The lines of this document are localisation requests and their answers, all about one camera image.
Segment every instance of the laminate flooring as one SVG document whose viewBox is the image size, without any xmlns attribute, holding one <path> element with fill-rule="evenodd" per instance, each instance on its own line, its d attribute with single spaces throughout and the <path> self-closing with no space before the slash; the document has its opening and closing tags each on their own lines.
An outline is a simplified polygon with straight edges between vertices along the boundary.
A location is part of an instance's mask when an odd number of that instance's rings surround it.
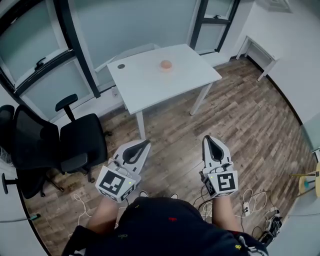
<svg viewBox="0 0 320 256">
<path fill-rule="evenodd" d="M 151 150 L 141 172 L 142 182 L 128 199 L 132 202 L 140 190 L 145 190 L 151 197 L 178 193 L 180 199 L 193 204 L 201 196 L 203 187 L 199 175 L 204 167 L 202 139 L 211 135 L 228 146 L 234 168 L 238 170 L 239 190 L 231 196 L 236 215 L 241 215 L 246 189 L 252 189 L 253 193 L 269 191 L 265 207 L 243 219 L 244 230 L 251 234 L 254 227 L 264 227 L 264 214 L 272 207 L 270 199 L 279 208 L 281 216 L 288 214 L 298 194 L 298 179 L 289 177 L 289 174 L 313 171 L 316 160 L 285 100 L 265 77 L 257 82 L 261 72 L 249 60 L 231 60 L 216 70 L 223 78 L 212 86 L 194 116 L 190 116 L 189 111 L 200 89 L 143 112 Z M 108 157 L 121 144 L 139 139 L 136 118 L 124 107 L 100 120 L 104 130 L 114 133 L 106 137 Z M 93 168 L 93 177 L 98 177 L 102 165 Z M 75 200 L 74 194 L 85 202 L 89 215 L 95 211 L 101 196 L 95 185 L 88 183 L 81 173 L 61 175 L 54 170 L 51 175 L 65 192 L 46 184 L 46 197 L 36 195 L 25 200 L 25 204 L 30 214 L 41 214 L 34 225 L 50 253 L 58 256 L 84 211 L 83 204 Z M 255 209 L 263 207 L 265 200 L 265 196 L 260 195 Z M 198 199 L 195 207 L 202 202 L 202 198 Z M 88 219 L 83 215 L 80 225 L 85 226 Z M 256 228 L 253 235 L 258 237 L 260 230 Z"/>
</svg>

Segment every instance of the baseboard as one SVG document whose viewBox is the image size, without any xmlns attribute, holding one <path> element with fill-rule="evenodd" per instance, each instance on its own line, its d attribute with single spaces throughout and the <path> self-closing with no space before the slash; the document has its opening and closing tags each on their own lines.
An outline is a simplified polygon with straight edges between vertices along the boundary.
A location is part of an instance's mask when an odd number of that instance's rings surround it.
<svg viewBox="0 0 320 256">
<path fill-rule="evenodd" d="M 263 72 L 264 70 L 262 69 L 262 67 L 260 67 L 258 65 L 258 63 L 256 63 L 249 55 L 246 57 L 258 70 L 260 70 L 261 72 Z M 303 123 L 300 119 L 300 117 L 298 116 L 295 108 L 291 105 L 290 101 L 288 100 L 288 98 L 286 97 L 286 95 L 283 93 L 283 91 L 279 88 L 279 86 L 276 84 L 276 82 L 267 74 L 265 76 L 270 83 L 274 86 L 274 88 L 276 88 L 276 90 L 280 93 L 280 95 L 282 96 L 282 98 L 285 100 L 285 102 L 288 104 L 289 108 L 291 109 L 292 113 L 294 114 L 295 118 L 297 119 L 298 123 L 302 126 Z"/>
<path fill-rule="evenodd" d="M 230 60 L 234 60 L 235 58 L 237 58 L 237 55 L 232 56 L 232 57 L 230 58 Z"/>
</svg>

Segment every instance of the chair base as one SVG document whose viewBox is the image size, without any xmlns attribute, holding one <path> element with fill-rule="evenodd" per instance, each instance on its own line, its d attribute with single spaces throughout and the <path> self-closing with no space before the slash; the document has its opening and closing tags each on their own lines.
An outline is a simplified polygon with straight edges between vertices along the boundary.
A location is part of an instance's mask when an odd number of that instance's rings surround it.
<svg viewBox="0 0 320 256">
<path fill-rule="evenodd" d="M 64 192 L 65 189 L 63 187 L 58 186 L 51 178 L 49 178 L 47 175 L 44 176 L 45 180 L 49 182 L 52 186 L 54 186 L 57 190 Z M 40 196 L 44 198 L 46 194 L 44 193 L 44 187 L 42 186 L 40 189 Z"/>
<path fill-rule="evenodd" d="M 91 169 L 90 169 L 90 168 L 82 167 L 79 171 L 80 171 L 84 176 L 87 176 L 88 182 L 90 182 L 90 183 L 95 183 L 95 182 L 96 182 L 96 179 L 95 179 L 95 178 L 92 178 Z"/>
<path fill-rule="evenodd" d="M 104 137 L 106 137 L 106 136 L 112 136 L 112 135 L 114 135 L 114 133 L 112 132 L 112 131 L 109 131 L 109 130 L 106 130 L 104 133 L 103 133 L 103 135 L 104 135 Z"/>
</svg>

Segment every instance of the orange object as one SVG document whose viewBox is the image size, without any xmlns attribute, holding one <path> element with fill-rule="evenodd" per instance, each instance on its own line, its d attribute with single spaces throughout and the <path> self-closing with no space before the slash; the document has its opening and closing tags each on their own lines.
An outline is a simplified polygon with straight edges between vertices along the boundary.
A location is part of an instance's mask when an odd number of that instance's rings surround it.
<svg viewBox="0 0 320 256">
<path fill-rule="evenodd" d="M 160 63 L 160 67 L 163 69 L 163 70 L 170 70 L 172 68 L 172 63 L 171 61 L 169 60 L 163 60 L 161 61 Z"/>
</svg>

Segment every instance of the electrical outlet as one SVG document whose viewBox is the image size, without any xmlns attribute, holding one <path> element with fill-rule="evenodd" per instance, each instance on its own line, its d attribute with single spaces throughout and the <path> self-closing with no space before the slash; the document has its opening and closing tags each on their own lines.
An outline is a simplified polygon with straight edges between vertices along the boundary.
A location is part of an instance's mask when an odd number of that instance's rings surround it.
<svg viewBox="0 0 320 256">
<path fill-rule="evenodd" d="M 249 203 L 248 202 L 244 202 L 243 206 L 242 206 L 242 211 L 245 217 L 250 215 L 250 208 L 249 208 Z"/>
</svg>

